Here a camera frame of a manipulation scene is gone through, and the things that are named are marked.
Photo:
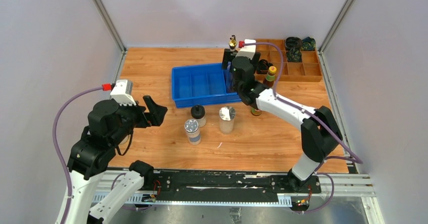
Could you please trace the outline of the glass oil bottle gold spout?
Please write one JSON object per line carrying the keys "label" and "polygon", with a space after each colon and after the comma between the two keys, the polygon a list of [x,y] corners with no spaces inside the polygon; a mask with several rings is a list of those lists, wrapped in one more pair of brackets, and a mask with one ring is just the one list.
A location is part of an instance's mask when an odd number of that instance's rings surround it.
{"label": "glass oil bottle gold spout", "polygon": [[231,35],[228,45],[229,45],[229,50],[230,51],[232,51],[232,52],[236,51],[238,42],[236,40],[236,36],[235,35]]}

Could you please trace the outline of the blue plastic divided bin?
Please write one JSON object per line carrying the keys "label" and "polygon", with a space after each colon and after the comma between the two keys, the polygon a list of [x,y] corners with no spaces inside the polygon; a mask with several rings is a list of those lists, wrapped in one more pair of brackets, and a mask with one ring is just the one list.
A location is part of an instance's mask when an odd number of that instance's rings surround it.
{"label": "blue plastic divided bin", "polygon": [[241,101],[231,90],[230,74],[222,69],[221,63],[174,67],[171,86],[177,108]]}

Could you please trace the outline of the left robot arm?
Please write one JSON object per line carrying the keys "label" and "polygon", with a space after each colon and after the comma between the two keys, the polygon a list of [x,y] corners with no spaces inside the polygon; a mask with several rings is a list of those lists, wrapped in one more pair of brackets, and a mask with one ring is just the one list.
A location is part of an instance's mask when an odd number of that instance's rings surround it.
{"label": "left robot arm", "polygon": [[92,198],[116,156],[121,142],[131,139],[136,128],[159,127],[168,111],[148,95],[145,106],[120,105],[113,99],[96,103],[88,114],[88,126],[75,143],[66,165],[67,193],[58,216],[59,223],[108,223],[137,190],[154,186],[153,166],[137,160],[101,202]]}

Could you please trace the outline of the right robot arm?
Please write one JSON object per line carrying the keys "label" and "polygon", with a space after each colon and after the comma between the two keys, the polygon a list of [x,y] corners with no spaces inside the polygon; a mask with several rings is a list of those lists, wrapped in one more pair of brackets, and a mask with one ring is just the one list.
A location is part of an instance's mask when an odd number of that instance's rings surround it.
{"label": "right robot arm", "polygon": [[230,72],[231,89],[245,105],[273,114],[300,131],[303,153],[288,171],[287,185],[294,192],[302,192],[315,169],[343,140],[332,111],[326,106],[308,107],[275,94],[273,88],[255,79],[253,59],[237,50],[224,50],[222,69]]}

